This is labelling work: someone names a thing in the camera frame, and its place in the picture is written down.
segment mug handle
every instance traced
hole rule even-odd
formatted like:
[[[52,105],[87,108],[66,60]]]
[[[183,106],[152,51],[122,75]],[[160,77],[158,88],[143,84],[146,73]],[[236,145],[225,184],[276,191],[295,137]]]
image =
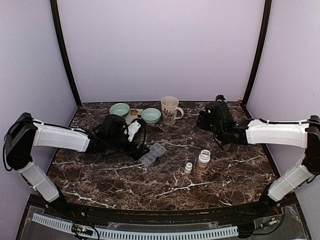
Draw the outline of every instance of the mug handle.
[[[178,110],[180,113],[181,113],[181,116],[178,116],[178,117],[175,117],[174,120],[178,120],[178,119],[181,119],[184,115],[185,115],[185,112],[184,110],[181,108],[181,107],[176,107],[175,110]]]

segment clear plastic container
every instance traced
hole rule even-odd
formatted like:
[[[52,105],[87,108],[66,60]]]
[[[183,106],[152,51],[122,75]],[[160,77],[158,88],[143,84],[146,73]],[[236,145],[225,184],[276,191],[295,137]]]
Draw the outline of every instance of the clear plastic container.
[[[163,154],[165,154],[166,149],[159,143],[155,143],[150,147],[150,151],[143,155],[139,161],[143,163],[146,167],[151,166],[155,161],[157,161]]]

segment black pole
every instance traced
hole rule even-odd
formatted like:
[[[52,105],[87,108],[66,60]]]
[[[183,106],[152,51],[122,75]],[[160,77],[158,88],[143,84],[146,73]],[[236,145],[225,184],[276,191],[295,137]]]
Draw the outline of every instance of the black pole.
[[[61,27],[61,22],[60,22],[60,17],[59,17],[58,3],[57,3],[57,0],[50,0],[50,3],[51,3],[51,11],[52,11],[52,18],[53,18],[53,23],[54,23],[54,28],[55,28],[55,34],[56,34],[56,38],[58,40],[58,44],[59,44],[60,53],[61,53],[64,69],[66,72],[66,76],[68,78],[75,103],[78,107],[80,107],[82,103],[81,103],[79,92],[78,92],[78,89],[76,86],[74,75],[71,70],[68,54],[67,54],[64,35],[62,33],[62,27]]]
[[[252,89],[254,87],[255,79],[256,79],[259,64],[260,64],[262,51],[264,49],[264,44],[265,44],[267,29],[268,29],[268,22],[269,22],[269,17],[270,17],[270,11],[271,11],[271,3],[272,3],[272,0],[265,0],[265,2],[264,2],[264,10],[263,10],[259,40],[258,40],[258,44],[256,46],[256,51],[255,51],[255,56],[254,56],[254,60],[253,60],[253,65],[252,65],[250,77],[249,77],[248,84],[246,86],[246,90],[245,90],[243,100],[242,100],[242,104],[245,106],[247,105],[247,103],[249,101],[250,94],[251,94]]]

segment robotic arm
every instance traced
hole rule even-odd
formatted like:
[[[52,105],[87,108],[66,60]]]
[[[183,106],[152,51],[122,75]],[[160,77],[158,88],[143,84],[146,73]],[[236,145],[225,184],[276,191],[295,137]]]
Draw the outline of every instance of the robotic arm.
[[[144,129],[144,139],[138,147],[134,140],[140,129]],[[113,150],[138,160],[149,152],[145,140],[146,123],[141,119],[135,119],[128,126],[122,117],[111,114],[102,124],[88,130],[44,123],[33,119],[30,113],[23,113],[4,138],[2,157],[8,171],[18,171],[47,202],[54,203],[64,196],[31,156],[32,147],[70,149],[87,154]]]
[[[305,149],[298,163],[267,187],[260,197],[262,212],[269,209],[310,178],[320,174],[320,118],[284,122],[263,119],[241,119],[235,122],[223,95],[205,106],[199,114],[197,127],[213,133],[225,144],[279,144]]]

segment marble tabletop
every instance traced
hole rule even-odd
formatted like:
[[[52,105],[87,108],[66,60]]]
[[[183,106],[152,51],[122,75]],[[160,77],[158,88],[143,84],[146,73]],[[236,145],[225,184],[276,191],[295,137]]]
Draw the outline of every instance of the marble tabletop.
[[[161,109],[159,102],[129,102],[131,108]],[[147,126],[147,146],[159,143],[166,153],[152,166],[123,154],[103,156],[59,149],[48,176],[68,202],[123,210],[196,210],[257,201],[276,179],[260,145],[228,144],[222,151],[208,131],[196,127],[207,102],[181,102],[185,115],[173,126],[162,119]],[[102,123],[113,103],[86,103],[71,127],[90,128]],[[235,120],[246,118],[236,102],[228,103]],[[211,152],[205,172],[184,173],[201,150]]]

